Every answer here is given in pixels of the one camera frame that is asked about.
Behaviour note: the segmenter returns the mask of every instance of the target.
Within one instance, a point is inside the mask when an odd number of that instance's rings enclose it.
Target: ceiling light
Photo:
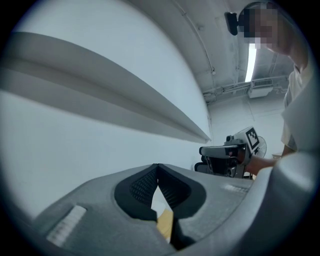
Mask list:
[[[254,43],[249,43],[248,67],[246,68],[245,82],[250,82],[254,74],[257,49]]]

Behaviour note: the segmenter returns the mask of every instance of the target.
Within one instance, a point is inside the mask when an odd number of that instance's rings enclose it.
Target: white shirt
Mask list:
[[[315,65],[312,58],[310,49],[308,49],[308,63],[306,68],[300,73],[298,68],[294,65],[294,71],[289,75],[289,86],[288,91],[284,96],[284,107],[294,101],[300,92],[306,87],[311,78],[314,75]],[[281,141],[290,149],[297,151],[297,145],[294,137],[286,123],[283,125],[283,132]]]

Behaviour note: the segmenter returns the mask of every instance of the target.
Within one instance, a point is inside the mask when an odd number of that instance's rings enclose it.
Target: person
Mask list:
[[[294,64],[294,70],[288,79],[288,90],[284,97],[284,105],[287,107],[313,76],[314,65],[308,43],[286,13],[274,3],[249,4],[242,15],[246,16],[244,24],[245,22],[248,24],[242,28],[245,38],[251,42],[254,40],[256,45],[266,47],[272,52],[288,56]],[[282,157],[297,151],[295,139],[286,123],[283,126],[281,141],[284,143]],[[275,159],[253,155],[246,166],[246,172],[257,175],[261,169],[273,167],[276,162]]]

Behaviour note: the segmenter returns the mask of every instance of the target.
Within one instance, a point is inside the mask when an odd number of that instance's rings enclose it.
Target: air conditioner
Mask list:
[[[265,97],[274,89],[271,79],[252,81],[248,91],[249,98]]]

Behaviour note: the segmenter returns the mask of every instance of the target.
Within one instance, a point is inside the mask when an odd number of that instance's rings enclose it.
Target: fan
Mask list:
[[[258,157],[264,158],[267,152],[267,143],[264,138],[258,136],[259,147],[254,151],[254,154]]]

